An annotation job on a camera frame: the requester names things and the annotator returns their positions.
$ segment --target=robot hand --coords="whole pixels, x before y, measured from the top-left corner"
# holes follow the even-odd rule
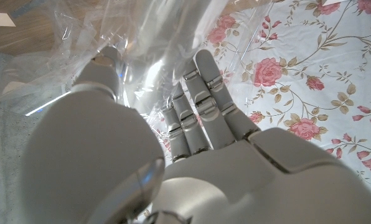
[[[371,223],[371,193],[340,161],[279,128],[253,124],[233,103],[210,52],[163,109],[172,159],[145,223]]]

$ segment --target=floral tablecloth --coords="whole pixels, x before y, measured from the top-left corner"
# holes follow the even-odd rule
[[[276,2],[232,69],[250,14],[221,17],[204,42],[237,105],[261,129],[317,144],[371,189],[371,0]],[[170,161],[161,123],[156,134]]]

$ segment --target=clear plastic sheet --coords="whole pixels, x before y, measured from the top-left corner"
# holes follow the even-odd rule
[[[218,26],[220,12],[251,7],[252,14],[245,14],[241,22],[246,28],[229,65],[231,72],[244,63],[271,0],[47,1],[40,10],[52,21],[54,47],[9,62],[1,74],[0,102],[16,113],[40,111],[70,91],[99,50],[114,45],[124,63],[119,103],[136,108],[154,129],[161,119],[161,107],[184,74],[184,65]],[[231,83],[238,80],[229,81],[231,92]]]

